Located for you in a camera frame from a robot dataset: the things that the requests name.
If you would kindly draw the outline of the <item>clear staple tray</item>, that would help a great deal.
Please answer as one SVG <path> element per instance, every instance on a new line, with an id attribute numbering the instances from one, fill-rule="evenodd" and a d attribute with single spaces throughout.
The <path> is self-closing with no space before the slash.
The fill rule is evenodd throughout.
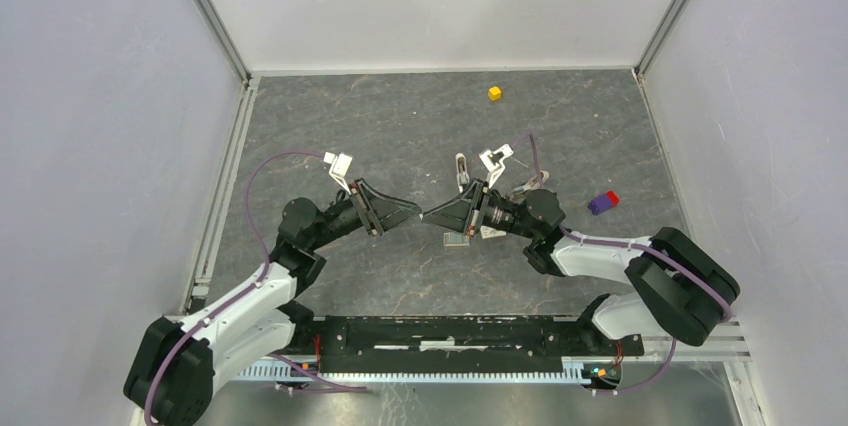
<path id="1" fill-rule="evenodd" d="M 462 233 L 446 232 L 443 234 L 443 245 L 445 247 L 465 247 L 470 245 L 471 239 Z"/>

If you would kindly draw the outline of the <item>staple strip box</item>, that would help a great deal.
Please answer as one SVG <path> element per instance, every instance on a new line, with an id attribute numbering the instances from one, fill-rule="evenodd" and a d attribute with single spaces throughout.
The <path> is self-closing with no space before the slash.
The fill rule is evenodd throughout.
<path id="1" fill-rule="evenodd" d="M 497 237 L 504 237 L 507 233 L 505 231 L 497 230 L 491 227 L 482 226 L 480 228 L 480 236 L 482 239 L 493 239 Z"/>

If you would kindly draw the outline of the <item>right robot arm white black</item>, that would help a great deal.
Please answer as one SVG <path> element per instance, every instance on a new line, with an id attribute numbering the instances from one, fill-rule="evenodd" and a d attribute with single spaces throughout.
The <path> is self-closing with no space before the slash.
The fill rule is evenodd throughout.
<path id="1" fill-rule="evenodd" d="M 423 222 L 472 237 L 487 227 L 530 239 L 523 250 L 542 275 L 595 277 L 632 288 L 604 293 L 587 307 L 577 328 L 580 346 L 602 354 L 629 335 L 664 332 L 689 346 L 703 345 L 732 319 L 738 282 L 681 230 L 612 238 L 565 225 L 557 195 L 531 190 L 519 202 L 476 181 L 455 198 L 423 213 Z"/>

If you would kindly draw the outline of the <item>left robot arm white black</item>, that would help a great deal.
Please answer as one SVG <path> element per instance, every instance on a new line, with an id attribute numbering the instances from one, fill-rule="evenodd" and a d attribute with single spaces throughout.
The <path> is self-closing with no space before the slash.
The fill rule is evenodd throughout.
<path id="1" fill-rule="evenodd" d="M 216 392 L 262 357 L 314 340 L 310 312 L 296 302 L 326 264 L 317 249 L 358 229 L 379 236 L 421 214 L 413 202 L 357 179 L 326 209 L 299 197 L 282 210 L 274 248 L 241 284 L 179 320 L 145 330 L 123 393 L 148 425 L 193 425 Z"/>

